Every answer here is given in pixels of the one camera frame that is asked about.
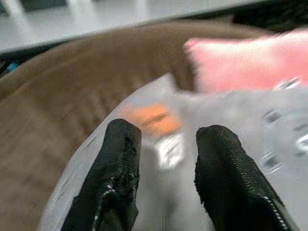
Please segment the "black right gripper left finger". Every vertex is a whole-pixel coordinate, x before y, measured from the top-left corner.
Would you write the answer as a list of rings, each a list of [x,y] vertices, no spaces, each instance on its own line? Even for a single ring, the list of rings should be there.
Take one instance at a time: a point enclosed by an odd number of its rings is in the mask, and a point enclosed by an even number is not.
[[[64,231],[130,231],[138,215],[141,130],[112,120],[63,224]]]

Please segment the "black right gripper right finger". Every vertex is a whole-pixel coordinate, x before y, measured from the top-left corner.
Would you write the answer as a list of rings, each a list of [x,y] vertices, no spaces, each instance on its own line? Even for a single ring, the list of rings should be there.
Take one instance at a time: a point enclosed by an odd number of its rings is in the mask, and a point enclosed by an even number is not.
[[[196,133],[195,186],[217,231],[291,231],[282,200],[246,154],[238,136],[222,125]]]

